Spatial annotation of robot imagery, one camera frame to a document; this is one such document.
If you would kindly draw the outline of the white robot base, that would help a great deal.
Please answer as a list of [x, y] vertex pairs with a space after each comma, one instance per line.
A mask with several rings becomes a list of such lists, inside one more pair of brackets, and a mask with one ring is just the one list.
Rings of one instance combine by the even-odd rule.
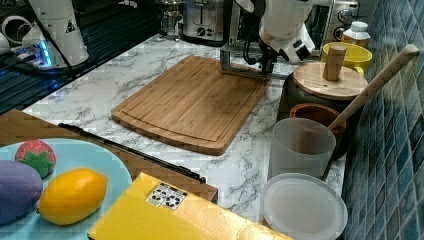
[[[11, 52], [19, 59], [43, 71], [80, 65], [89, 58], [78, 28], [72, 0], [25, 0], [35, 14], [33, 22], [12, 15], [5, 18], [1, 33], [15, 47]], [[18, 20], [28, 32], [17, 39], [6, 33], [9, 22]]]

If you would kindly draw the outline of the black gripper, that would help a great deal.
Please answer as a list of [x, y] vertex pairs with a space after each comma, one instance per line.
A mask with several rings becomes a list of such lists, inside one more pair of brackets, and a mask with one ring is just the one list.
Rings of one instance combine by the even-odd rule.
[[262, 51], [260, 58], [260, 68], [263, 73], [272, 73], [274, 63], [277, 61], [278, 54], [262, 40], [259, 41], [259, 47]]

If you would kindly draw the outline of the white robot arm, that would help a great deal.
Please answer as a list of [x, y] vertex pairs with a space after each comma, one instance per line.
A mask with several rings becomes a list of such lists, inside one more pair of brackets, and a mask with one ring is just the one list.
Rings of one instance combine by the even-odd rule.
[[278, 56], [290, 64], [298, 64], [311, 55], [315, 44], [305, 21], [314, 6], [331, 6], [332, 0], [235, 0], [235, 3], [261, 18], [259, 62], [262, 72], [271, 73]]

